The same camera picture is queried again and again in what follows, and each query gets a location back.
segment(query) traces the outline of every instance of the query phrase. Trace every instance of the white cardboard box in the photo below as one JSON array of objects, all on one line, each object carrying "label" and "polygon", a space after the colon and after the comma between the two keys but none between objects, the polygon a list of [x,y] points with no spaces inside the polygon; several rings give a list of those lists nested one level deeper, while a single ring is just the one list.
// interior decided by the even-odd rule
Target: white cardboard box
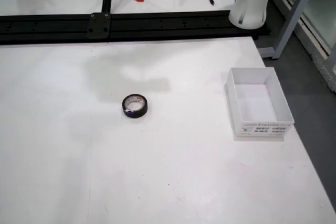
[{"label": "white cardboard box", "polygon": [[283,137],[293,126],[274,68],[231,68],[226,88],[237,136]]}]

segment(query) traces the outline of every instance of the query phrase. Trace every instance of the white cylindrical object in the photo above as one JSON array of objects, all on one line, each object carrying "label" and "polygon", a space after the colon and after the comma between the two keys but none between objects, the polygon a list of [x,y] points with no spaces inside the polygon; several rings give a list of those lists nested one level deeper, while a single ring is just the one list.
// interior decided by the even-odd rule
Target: white cylindrical object
[{"label": "white cylindrical object", "polygon": [[257,29],[266,21],[268,0],[236,0],[229,15],[230,22],[243,29]]}]

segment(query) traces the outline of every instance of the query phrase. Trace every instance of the metal bracket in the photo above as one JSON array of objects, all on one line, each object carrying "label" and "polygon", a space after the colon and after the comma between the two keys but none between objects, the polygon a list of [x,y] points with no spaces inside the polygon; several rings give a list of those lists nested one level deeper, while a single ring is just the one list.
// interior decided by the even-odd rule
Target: metal bracket
[{"label": "metal bracket", "polygon": [[110,24],[110,13],[92,13],[89,20],[88,38],[107,39],[110,34]]},{"label": "metal bracket", "polygon": [[319,58],[316,52],[311,55],[311,59],[324,80],[326,81],[328,88],[332,92],[334,92],[336,90],[336,82],[334,80],[334,76],[332,76],[333,72],[327,71],[327,69],[323,65],[323,59]]}]

